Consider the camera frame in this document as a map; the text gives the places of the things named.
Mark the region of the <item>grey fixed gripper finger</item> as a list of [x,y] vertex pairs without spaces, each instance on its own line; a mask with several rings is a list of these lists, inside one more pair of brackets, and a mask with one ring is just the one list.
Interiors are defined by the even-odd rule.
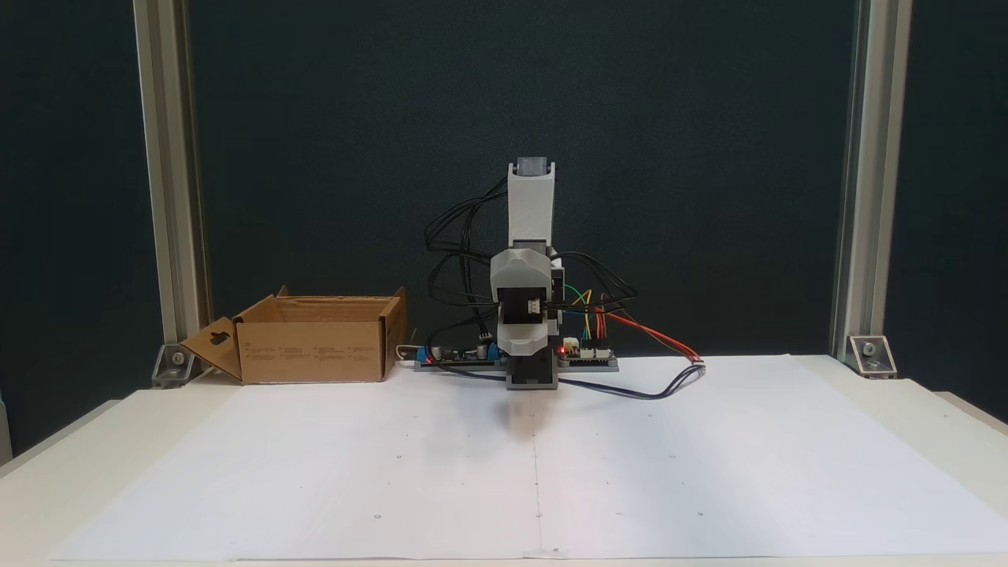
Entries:
[[530,358],[548,344],[547,331],[498,331],[499,349],[511,358]]

